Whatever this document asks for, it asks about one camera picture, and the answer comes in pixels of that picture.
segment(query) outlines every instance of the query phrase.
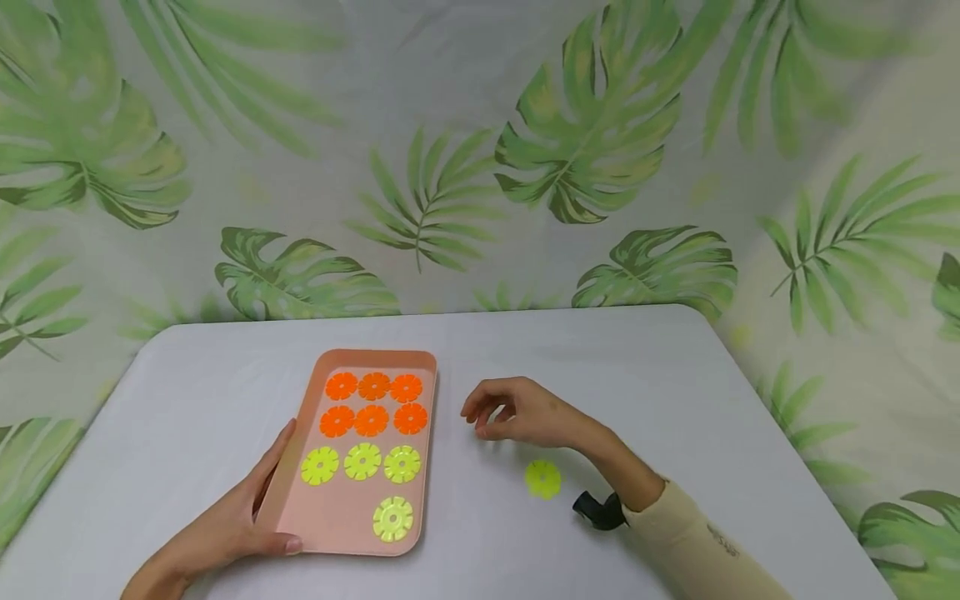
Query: hand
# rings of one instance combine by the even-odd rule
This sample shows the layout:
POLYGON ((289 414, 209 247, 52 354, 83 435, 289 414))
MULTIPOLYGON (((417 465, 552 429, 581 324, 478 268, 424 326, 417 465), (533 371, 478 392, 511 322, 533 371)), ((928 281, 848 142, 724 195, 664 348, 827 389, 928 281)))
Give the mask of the hand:
POLYGON ((529 377, 485 379, 467 396, 460 416, 482 440, 516 440, 542 447, 577 447, 601 425, 529 377), (493 421, 490 417, 503 407, 493 421))
POLYGON ((297 536, 253 529, 253 520, 295 425, 294 420, 287 423, 250 474, 160 548, 151 562, 192 581, 245 556, 301 552, 303 542, 297 536))

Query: white tabletop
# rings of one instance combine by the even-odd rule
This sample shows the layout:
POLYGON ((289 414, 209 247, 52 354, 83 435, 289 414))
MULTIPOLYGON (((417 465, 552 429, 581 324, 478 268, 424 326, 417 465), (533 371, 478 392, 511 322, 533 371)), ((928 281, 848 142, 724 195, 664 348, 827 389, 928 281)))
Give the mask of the white tabletop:
POLYGON ((482 444, 459 418, 485 377, 526 374, 675 479, 797 600, 894 598, 699 313, 642 306, 182 325, 144 349, 0 561, 0 597, 104 600, 249 470, 332 348, 417 348, 440 381, 422 538, 395 559, 247 561, 197 598, 669 598, 623 528, 570 510, 609 488, 580 457, 482 444), (563 490, 527 494, 554 461, 563 490))

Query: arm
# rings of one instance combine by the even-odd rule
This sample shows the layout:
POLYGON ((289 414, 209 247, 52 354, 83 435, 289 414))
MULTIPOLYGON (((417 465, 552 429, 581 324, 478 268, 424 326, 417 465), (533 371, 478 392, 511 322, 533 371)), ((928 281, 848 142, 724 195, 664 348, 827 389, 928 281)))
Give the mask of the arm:
POLYGON ((461 416, 482 440, 568 447, 586 456, 620 497, 631 530, 691 600, 790 600, 676 484, 657 475, 609 428, 535 381, 483 381, 461 416))
POLYGON ((130 579, 120 600, 180 600, 201 575, 239 558, 298 554, 303 548, 300 538, 253 529, 294 429, 291 420, 243 481, 157 550, 130 579))

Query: fingernail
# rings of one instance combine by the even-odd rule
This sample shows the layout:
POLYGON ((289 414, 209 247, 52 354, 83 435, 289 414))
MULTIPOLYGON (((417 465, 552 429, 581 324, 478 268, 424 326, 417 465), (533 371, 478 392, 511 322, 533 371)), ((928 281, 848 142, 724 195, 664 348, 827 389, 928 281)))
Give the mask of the fingernail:
POLYGON ((292 540, 287 541, 287 545, 283 547, 283 552, 287 556, 293 556, 294 554, 299 554, 303 551, 303 540, 300 538, 293 538, 292 540))

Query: sleeve cuff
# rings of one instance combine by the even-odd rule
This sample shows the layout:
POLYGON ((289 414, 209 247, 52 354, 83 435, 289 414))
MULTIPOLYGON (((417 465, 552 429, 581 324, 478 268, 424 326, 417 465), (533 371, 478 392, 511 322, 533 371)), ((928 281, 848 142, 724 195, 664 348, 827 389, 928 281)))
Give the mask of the sleeve cuff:
POLYGON ((643 512, 635 513, 626 506, 621 508, 630 528, 650 542, 674 540, 692 525, 706 520, 693 498, 672 481, 666 482, 660 498, 643 512))

